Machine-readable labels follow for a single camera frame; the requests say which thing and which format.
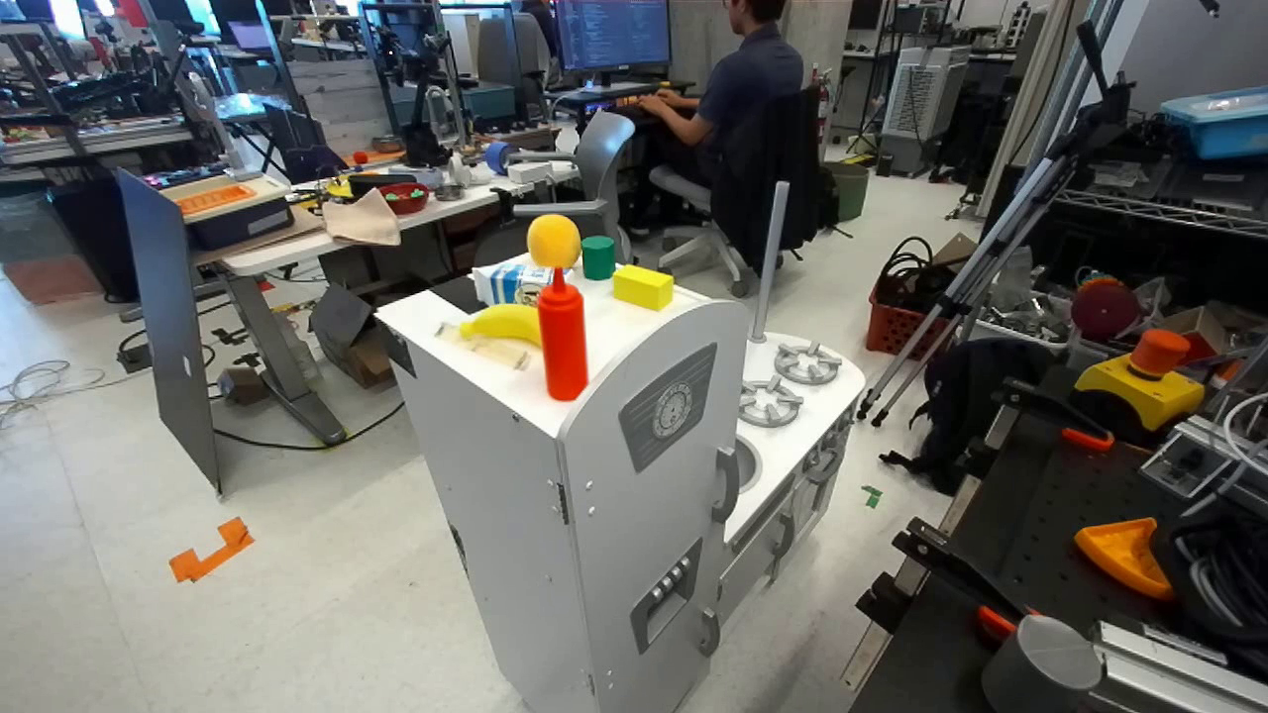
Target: box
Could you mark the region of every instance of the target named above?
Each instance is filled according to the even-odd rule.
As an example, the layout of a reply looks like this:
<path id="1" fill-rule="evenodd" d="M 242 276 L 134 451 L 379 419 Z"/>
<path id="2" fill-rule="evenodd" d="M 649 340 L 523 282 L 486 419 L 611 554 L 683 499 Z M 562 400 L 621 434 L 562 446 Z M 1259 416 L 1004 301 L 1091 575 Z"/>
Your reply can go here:
<path id="1" fill-rule="evenodd" d="M 1184 95 L 1159 105 L 1206 163 L 1268 154 L 1268 87 Z"/>

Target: black chair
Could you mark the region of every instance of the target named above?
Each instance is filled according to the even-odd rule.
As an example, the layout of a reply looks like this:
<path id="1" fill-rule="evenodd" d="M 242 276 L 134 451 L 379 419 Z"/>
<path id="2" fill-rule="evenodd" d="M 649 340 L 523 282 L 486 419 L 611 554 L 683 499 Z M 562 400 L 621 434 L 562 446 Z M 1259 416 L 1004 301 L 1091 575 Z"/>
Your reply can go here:
<path id="1" fill-rule="evenodd" d="M 266 122 L 288 183 L 313 183 L 344 171 L 344 158 L 325 145 L 320 122 L 308 116 L 266 105 Z"/>
<path id="2" fill-rule="evenodd" d="M 826 171 L 822 171 L 822 89 L 773 99 L 726 137 L 714 163 L 714 186 L 691 183 L 670 165 L 656 165 L 649 183 L 695 210 L 711 212 L 704 224 L 667 229 L 663 270 L 714 253 L 731 272 L 737 297 L 756 289 L 773 186 L 789 183 L 784 249 L 798 249 L 822 229 Z"/>

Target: wire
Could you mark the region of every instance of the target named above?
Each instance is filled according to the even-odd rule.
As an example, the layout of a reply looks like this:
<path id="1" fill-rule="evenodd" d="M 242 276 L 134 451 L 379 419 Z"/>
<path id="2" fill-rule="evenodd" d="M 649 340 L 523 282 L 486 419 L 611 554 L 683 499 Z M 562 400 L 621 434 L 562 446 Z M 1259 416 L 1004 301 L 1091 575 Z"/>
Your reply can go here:
<path id="1" fill-rule="evenodd" d="M 1247 406 L 1255 406 L 1255 419 L 1245 427 L 1245 430 L 1253 430 L 1253 427 L 1259 425 L 1259 416 L 1263 416 L 1263 404 L 1268 404 L 1268 392 L 1255 392 L 1255 394 L 1245 394 L 1238 406 L 1225 412 L 1222 430 L 1225 430 L 1225 443 L 1229 443 L 1229 451 L 1233 451 L 1238 458 L 1225 458 L 1213 475 L 1229 471 L 1233 464 L 1238 464 L 1238 471 L 1233 471 L 1218 489 L 1210 489 L 1206 499 L 1197 499 L 1194 507 L 1184 507 L 1181 520 L 1194 520 L 1194 513 L 1201 513 L 1206 507 L 1213 507 L 1218 499 L 1225 499 L 1225 493 L 1245 478 L 1245 471 L 1268 475 L 1268 464 L 1263 464 L 1259 455 L 1253 455 L 1253 451 L 1259 451 L 1259 446 L 1247 446 L 1247 443 L 1233 430 L 1233 425 L 1238 425 Z"/>
<path id="2" fill-rule="evenodd" d="M 89 384 L 68 386 L 65 381 L 70 367 L 77 367 L 70 360 L 35 360 L 35 363 L 20 367 L 10 384 L 0 384 L 0 427 L 24 406 L 40 406 L 59 394 L 110 386 L 110 384 L 127 381 L 127 375 L 106 381 L 106 373 L 95 373 Z"/>
<path id="3" fill-rule="evenodd" d="M 405 400 L 399 400 L 394 412 L 385 412 L 385 416 L 368 419 L 365 427 L 358 427 L 358 430 L 353 430 L 348 439 L 341 439 L 341 443 L 287 443 L 287 439 L 274 443 L 274 439 L 249 439 L 249 434 L 225 430 L 225 427 L 214 427 L 214 434 L 236 439 L 236 443 L 247 443 L 247 446 L 261 446 L 261 451 L 332 451 L 332 446 L 344 446 L 344 443 L 378 430 L 378 427 L 387 425 L 397 412 L 405 412 Z"/>
<path id="4" fill-rule="evenodd" d="M 1238 406 L 1229 406 L 1225 416 L 1225 443 L 1229 451 L 1238 451 L 1242 464 L 1255 466 L 1259 475 L 1268 475 L 1268 458 L 1259 458 L 1259 446 L 1255 443 L 1245 443 L 1238 430 L 1233 430 L 1233 419 L 1247 406 L 1255 406 L 1255 419 L 1245 427 L 1253 430 L 1259 425 L 1259 412 L 1268 404 L 1268 392 L 1255 392 L 1255 394 L 1245 394 Z"/>
<path id="5" fill-rule="evenodd" d="M 115 360 L 123 363 L 123 353 L 131 347 L 131 340 L 140 340 L 140 335 L 148 335 L 148 330 L 134 330 L 134 332 L 127 332 L 123 340 L 118 340 L 118 347 L 115 347 Z"/>

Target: office chair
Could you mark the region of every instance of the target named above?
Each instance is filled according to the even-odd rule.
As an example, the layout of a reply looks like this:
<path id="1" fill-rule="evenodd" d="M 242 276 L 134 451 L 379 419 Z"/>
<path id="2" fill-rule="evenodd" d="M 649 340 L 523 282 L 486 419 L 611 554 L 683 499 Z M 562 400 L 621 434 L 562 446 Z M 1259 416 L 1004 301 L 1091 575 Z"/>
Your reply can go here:
<path id="1" fill-rule="evenodd" d="M 695 210 L 704 212 L 704 224 L 670 224 L 663 235 L 663 270 L 716 256 L 731 276 L 733 297 L 748 297 L 756 289 L 764 224 L 773 186 L 789 178 L 789 220 L 784 249 L 798 249 L 817 235 L 822 195 L 822 89 L 809 87 L 789 99 L 764 103 L 756 116 L 741 117 L 741 125 L 716 150 L 714 188 L 683 178 L 670 165 L 656 165 L 649 183 Z"/>
<path id="2" fill-rule="evenodd" d="M 617 158 L 629 137 L 636 137 L 636 122 L 628 116 L 597 111 L 580 137 L 580 154 L 527 154 L 527 158 L 575 163 L 584 173 L 586 202 L 523 202 L 523 204 L 513 204 L 513 212 L 597 216 L 603 235 L 621 245 L 621 262 L 629 262 L 629 235 L 621 229 L 621 195 L 617 195 Z"/>
<path id="3" fill-rule="evenodd" d="M 288 183 L 313 183 L 344 171 L 344 158 L 329 150 L 320 122 L 296 111 L 266 105 L 271 150 L 266 165 L 274 165 L 274 150 L 283 154 L 283 173 Z"/>

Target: floor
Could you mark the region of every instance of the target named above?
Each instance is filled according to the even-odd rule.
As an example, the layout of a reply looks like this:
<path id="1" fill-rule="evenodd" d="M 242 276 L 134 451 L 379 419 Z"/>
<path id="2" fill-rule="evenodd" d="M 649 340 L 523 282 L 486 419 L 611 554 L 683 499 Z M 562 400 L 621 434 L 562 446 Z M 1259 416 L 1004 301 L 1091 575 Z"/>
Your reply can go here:
<path id="1" fill-rule="evenodd" d="M 862 344 L 872 276 L 908 235 L 974 235 L 947 220 L 957 196 L 961 186 L 877 178 L 851 239 L 822 239 L 782 270 L 768 323 L 877 375 L 888 360 Z M 159 425 L 152 375 L 118 373 L 115 344 L 131 323 L 105 301 L 35 309 L 0 282 L 0 332 L 0 384 L 35 360 L 70 363 L 68 394 L 0 419 L 4 709 L 521 709 L 405 416 L 325 455 L 225 443 L 217 499 Z M 329 367 L 320 392 L 344 425 L 397 404 Z M 279 412 L 221 425 L 300 439 Z M 877 451 L 916 443 L 908 412 L 884 430 L 851 430 L 826 521 L 731 621 L 691 713 L 850 701 L 840 669 L 864 635 L 851 602 L 895 565 L 888 540 L 947 507 L 877 464 Z M 214 550 L 236 513 L 254 545 L 202 583 L 176 583 L 169 554 Z"/>

